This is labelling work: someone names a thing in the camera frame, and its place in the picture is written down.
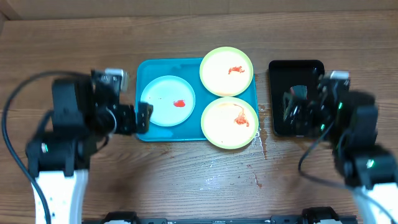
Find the red food residue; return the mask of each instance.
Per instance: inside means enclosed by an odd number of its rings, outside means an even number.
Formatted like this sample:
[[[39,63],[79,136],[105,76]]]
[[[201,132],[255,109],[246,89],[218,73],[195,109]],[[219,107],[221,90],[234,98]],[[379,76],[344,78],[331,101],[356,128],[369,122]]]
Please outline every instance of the red food residue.
[[[234,104],[234,105],[242,108],[242,112],[239,112],[239,115],[237,118],[235,118],[234,122],[238,125],[246,124],[246,127],[249,127],[249,121],[246,119],[246,115],[244,114],[243,107],[236,105],[236,104]]]
[[[185,101],[184,100],[174,101],[174,106],[176,106],[176,107],[184,107],[185,106]]]
[[[244,72],[244,70],[242,69],[242,66],[235,66],[235,67],[232,67],[232,68],[230,68],[229,70],[228,70],[228,75],[230,75],[231,74],[231,72],[239,72],[239,73],[242,73],[242,72]]]

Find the black metal base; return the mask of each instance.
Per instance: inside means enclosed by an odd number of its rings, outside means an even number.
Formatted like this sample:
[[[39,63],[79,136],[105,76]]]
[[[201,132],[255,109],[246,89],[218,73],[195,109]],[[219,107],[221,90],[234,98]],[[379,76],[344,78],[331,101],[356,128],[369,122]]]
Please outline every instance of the black metal base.
[[[356,216],[340,217],[342,224],[358,224]],[[141,224],[300,224],[301,215],[274,215],[270,218],[234,218],[234,219],[189,219],[167,220],[165,218],[140,218]],[[101,224],[100,221],[84,221],[83,224]]]

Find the wire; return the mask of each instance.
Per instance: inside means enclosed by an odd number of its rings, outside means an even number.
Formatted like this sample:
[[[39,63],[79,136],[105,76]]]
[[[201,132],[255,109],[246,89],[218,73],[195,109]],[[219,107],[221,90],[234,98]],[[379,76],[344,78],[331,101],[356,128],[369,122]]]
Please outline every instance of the wire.
[[[20,83],[17,86],[17,88],[15,88],[15,90],[10,94],[10,96],[8,97],[8,99],[6,101],[6,104],[4,105],[4,109],[2,111],[2,117],[1,117],[1,131],[2,131],[2,136],[4,138],[4,142],[6,143],[6,146],[9,150],[11,156],[15,159],[19,168],[21,168],[21,171],[30,180],[33,188],[36,190],[37,195],[39,196],[40,200],[42,201],[44,214],[45,214],[45,221],[47,224],[51,224],[49,205],[47,204],[47,201],[45,199],[42,189],[37,184],[36,180],[29,174],[29,171],[26,169],[25,165],[22,163],[21,159],[18,157],[17,153],[15,152],[14,148],[12,147],[12,144],[10,142],[10,139],[9,139],[8,133],[7,133],[7,115],[8,115],[8,111],[9,111],[11,102],[26,85],[28,85],[28,84],[32,83],[33,81],[36,81],[40,78],[59,76],[59,75],[63,75],[63,76],[66,75],[66,76],[73,76],[73,77],[87,77],[87,75],[82,74],[82,73],[65,72],[65,71],[51,71],[51,72],[35,74],[35,75],[31,76],[30,78],[28,78],[27,80]]]
[[[322,185],[327,186],[327,187],[333,187],[333,188],[337,188],[337,189],[344,189],[344,190],[351,191],[353,194],[356,194],[357,196],[360,196],[363,199],[365,199],[368,202],[370,202],[373,205],[375,205],[378,209],[380,209],[380,211],[382,211],[384,214],[387,215],[387,217],[391,220],[391,223],[396,224],[397,222],[394,220],[394,217],[380,203],[375,201],[370,196],[364,194],[362,191],[355,190],[355,188],[347,186],[345,184],[341,184],[341,183],[334,182],[334,181],[331,181],[331,180],[325,180],[325,179],[322,179],[322,178],[319,178],[319,177],[312,176],[312,175],[307,174],[306,172],[301,170],[301,165],[302,165],[304,159],[307,158],[308,155],[318,146],[319,142],[322,141],[325,138],[325,136],[329,133],[330,129],[333,127],[334,123],[335,122],[332,121],[331,124],[329,125],[329,127],[326,129],[326,131],[314,143],[312,143],[312,145],[307,149],[307,151],[304,152],[303,156],[300,158],[300,160],[298,162],[298,172],[299,172],[299,174],[302,177],[304,177],[304,178],[306,178],[308,180],[311,180],[312,182],[315,182],[315,183],[318,183],[318,184],[322,184]],[[339,147],[341,146],[342,139],[343,139],[344,136],[342,136],[342,138],[340,138],[340,140],[339,140],[339,143],[338,143]]]

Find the blue tray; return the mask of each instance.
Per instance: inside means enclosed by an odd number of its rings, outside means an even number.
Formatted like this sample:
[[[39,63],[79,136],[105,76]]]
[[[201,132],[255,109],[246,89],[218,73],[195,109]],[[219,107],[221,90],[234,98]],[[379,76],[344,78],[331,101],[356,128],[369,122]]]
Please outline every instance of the blue tray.
[[[183,123],[171,127],[161,127],[150,123],[147,133],[137,134],[140,140],[148,142],[206,140],[200,127],[201,114],[206,106],[219,98],[219,96],[210,93],[200,81],[199,68],[202,60],[202,58],[153,59],[146,60],[140,64],[137,69],[136,105],[141,99],[144,88],[152,80],[164,75],[175,75],[183,78],[192,86],[196,96],[195,108],[191,116]],[[258,116],[259,110],[254,76],[249,87],[236,97],[248,102]]]

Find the small plate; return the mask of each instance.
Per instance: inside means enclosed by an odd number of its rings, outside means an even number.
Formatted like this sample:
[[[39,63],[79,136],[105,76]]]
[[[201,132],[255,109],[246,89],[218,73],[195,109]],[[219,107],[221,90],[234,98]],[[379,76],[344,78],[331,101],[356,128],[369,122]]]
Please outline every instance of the small plate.
[[[201,129],[214,145],[223,149],[238,149],[256,136],[259,120],[250,104],[235,97],[223,97],[211,102],[201,116]]]
[[[184,122],[192,114],[195,92],[184,79],[166,75],[152,80],[144,88],[141,101],[154,106],[151,123],[169,127]]]
[[[248,88],[253,79],[249,57],[233,47],[220,47],[206,54],[200,64],[200,80],[217,96],[236,96]]]

